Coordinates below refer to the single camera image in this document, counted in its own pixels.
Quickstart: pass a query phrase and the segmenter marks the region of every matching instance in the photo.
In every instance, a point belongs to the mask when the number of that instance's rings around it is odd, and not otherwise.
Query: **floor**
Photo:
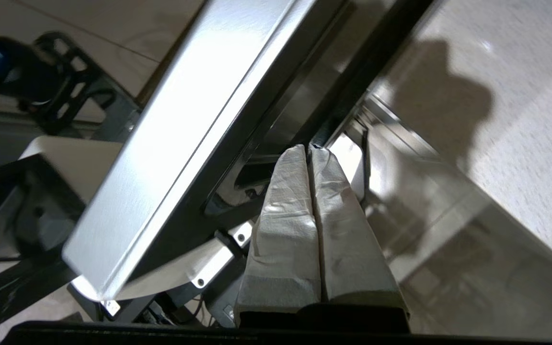
[[[0,35],[64,31],[137,94],[200,5],[0,0]],[[552,338],[552,2],[446,1],[385,81],[377,97],[440,153],[415,154],[385,122],[369,134],[366,215],[412,330]],[[59,289],[0,339],[78,310]]]

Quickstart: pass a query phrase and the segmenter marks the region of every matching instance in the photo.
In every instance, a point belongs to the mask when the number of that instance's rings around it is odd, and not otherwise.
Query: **black plastic part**
[[[307,330],[367,334],[409,334],[408,319],[401,308],[316,303],[296,314],[243,312],[240,328]]]
[[[0,94],[27,103],[48,102],[55,97],[63,83],[56,66],[42,61],[31,46],[8,37],[0,37],[0,52],[11,64],[5,80],[0,80]]]
[[[274,167],[276,163],[246,164],[237,175],[234,184],[237,189],[244,189],[269,183]]]
[[[168,293],[162,292],[156,295],[155,302],[159,304],[163,312],[169,316],[175,325],[202,327],[202,323],[197,319],[197,315],[203,306],[201,299],[195,312],[190,312],[184,305],[176,305]]]
[[[234,258],[204,290],[206,308],[221,327],[236,327],[232,314],[244,277],[246,260],[246,257]]]
[[[397,345],[532,345],[552,341],[478,338],[469,336],[427,336],[352,332],[307,332],[294,330],[183,329],[146,325],[32,321],[11,329],[2,345],[76,344],[397,344]]]
[[[85,205],[40,155],[0,166],[0,205],[15,184],[32,183],[48,193],[57,210],[77,221]],[[60,288],[77,275],[61,260],[62,244],[0,273],[0,323]]]

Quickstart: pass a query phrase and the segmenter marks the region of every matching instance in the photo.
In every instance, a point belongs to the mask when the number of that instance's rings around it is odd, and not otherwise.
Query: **mounting hole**
[[[68,103],[62,105],[59,111],[57,111],[57,118],[62,118],[65,115],[65,113],[68,111],[68,108],[69,108]]]
[[[85,83],[77,83],[76,86],[74,87],[74,90],[72,91],[72,98],[76,98],[76,96],[78,96],[82,89],[85,87]]]
[[[33,216],[35,218],[40,218],[41,216],[44,215],[44,209],[37,206],[36,208],[33,209]]]
[[[86,63],[80,57],[74,57],[74,59],[72,60],[72,67],[77,72],[80,72],[81,70],[86,69]]]
[[[61,55],[65,55],[68,52],[69,46],[60,39],[55,40],[55,50]]]

